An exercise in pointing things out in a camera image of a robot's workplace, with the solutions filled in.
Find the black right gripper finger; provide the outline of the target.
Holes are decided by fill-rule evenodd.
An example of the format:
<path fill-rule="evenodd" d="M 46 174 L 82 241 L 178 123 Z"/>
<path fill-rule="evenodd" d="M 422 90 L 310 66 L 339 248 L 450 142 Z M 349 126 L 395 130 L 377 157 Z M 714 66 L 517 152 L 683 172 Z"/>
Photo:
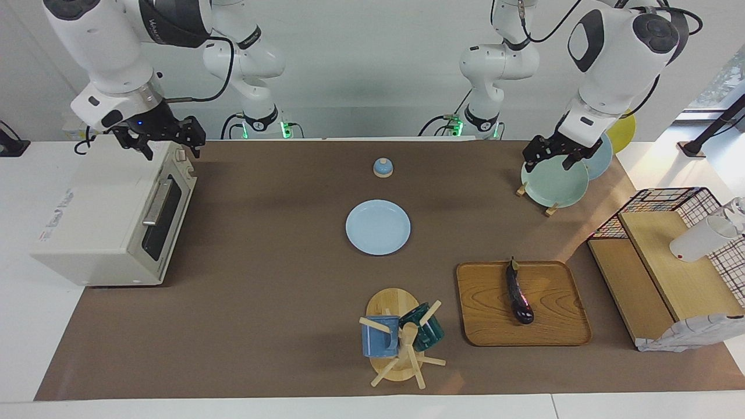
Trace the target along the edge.
<path fill-rule="evenodd" d="M 138 138 L 135 138 L 130 134 L 130 130 L 128 129 L 114 129 L 113 135 L 122 149 L 138 151 L 148 161 L 154 158 L 154 152 L 148 145 L 147 136 L 139 135 Z"/>
<path fill-rule="evenodd" d="M 195 159 L 199 159 L 201 148 L 207 143 L 207 134 L 195 116 L 180 121 L 180 143 L 188 148 Z"/>

